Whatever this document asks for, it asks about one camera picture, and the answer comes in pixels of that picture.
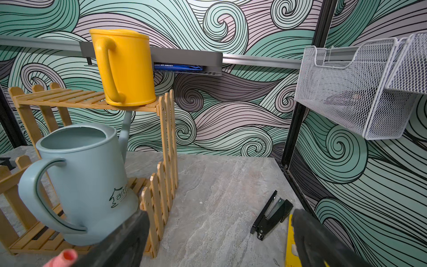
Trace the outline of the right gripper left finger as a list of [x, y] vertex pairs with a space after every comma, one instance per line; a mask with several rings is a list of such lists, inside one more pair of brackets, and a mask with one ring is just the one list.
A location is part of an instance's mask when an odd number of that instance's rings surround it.
[[146, 211], [138, 210], [106, 237], [74, 267], [138, 267], [150, 229]]

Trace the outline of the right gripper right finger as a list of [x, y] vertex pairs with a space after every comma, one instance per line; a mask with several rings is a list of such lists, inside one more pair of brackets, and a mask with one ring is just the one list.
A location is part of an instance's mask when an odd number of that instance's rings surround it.
[[294, 210], [291, 219], [296, 249], [304, 267], [369, 267], [370, 264], [338, 239], [307, 211]]

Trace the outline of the small pink watering can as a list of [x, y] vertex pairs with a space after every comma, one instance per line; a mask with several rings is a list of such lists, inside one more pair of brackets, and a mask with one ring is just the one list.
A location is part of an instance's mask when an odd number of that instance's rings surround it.
[[49, 260], [43, 267], [71, 267], [77, 261], [78, 256], [74, 249], [66, 249]]

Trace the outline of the large pale blue watering can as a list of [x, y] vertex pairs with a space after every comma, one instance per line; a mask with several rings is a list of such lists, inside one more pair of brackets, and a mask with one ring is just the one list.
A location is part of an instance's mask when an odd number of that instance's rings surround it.
[[125, 170], [132, 112], [121, 130], [79, 123], [40, 139], [41, 159], [22, 174], [18, 192], [29, 211], [75, 246], [100, 243], [139, 209]]

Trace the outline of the wooden slatted two-tier shelf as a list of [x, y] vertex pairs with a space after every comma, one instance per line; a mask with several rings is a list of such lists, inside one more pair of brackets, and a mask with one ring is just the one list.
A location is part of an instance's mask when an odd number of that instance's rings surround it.
[[[33, 144], [42, 138], [42, 134], [31, 106], [38, 106], [41, 109], [50, 132], [58, 129], [53, 107], [58, 108], [65, 126], [72, 123], [69, 108], [117, 110], [117, 107], [105, 101], [103, 92], [64, 89], [55, 82], [51, 83], [49, 90], [45, 90], [41, 85], [34, 85], [32, 93], [25, 94], [19, 87], [11, 87], [9, 93]], [[125, 110], [154, 112], [160, 118], [163, 160], [158, 163], [156, 173], [150, 178], [131, 178], [128, 182], [130, 188], [139, 196], [141, 210], [148, 212], [151, 223], [144, 255], [155, 258], [179, 184], [173, 91], [170, 90], [158, 97], [153, 103], [126, 107]], [[18, 157], [16, 173], [11, 173], [6, 166], [1, 166], [1, 195], [6, 197], [26, 230], [23, 235], [18, 235], [2, 213], [1, 244], [12, 255], [19, 253], [57, 255], [62, 250], [71, 248], [71, 244], [65, 241], [61, 234], [55, 236], [53, 230], [39, 222], [18, 195], [18, 182], [31, 163], [28, 156]]]

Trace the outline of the small yellow watering can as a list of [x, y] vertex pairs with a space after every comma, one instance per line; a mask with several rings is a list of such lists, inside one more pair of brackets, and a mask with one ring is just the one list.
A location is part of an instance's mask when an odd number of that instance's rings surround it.
[[134, 107], [155, 102], [149, 36], [136, 31], [91, 29], [106, 102]]

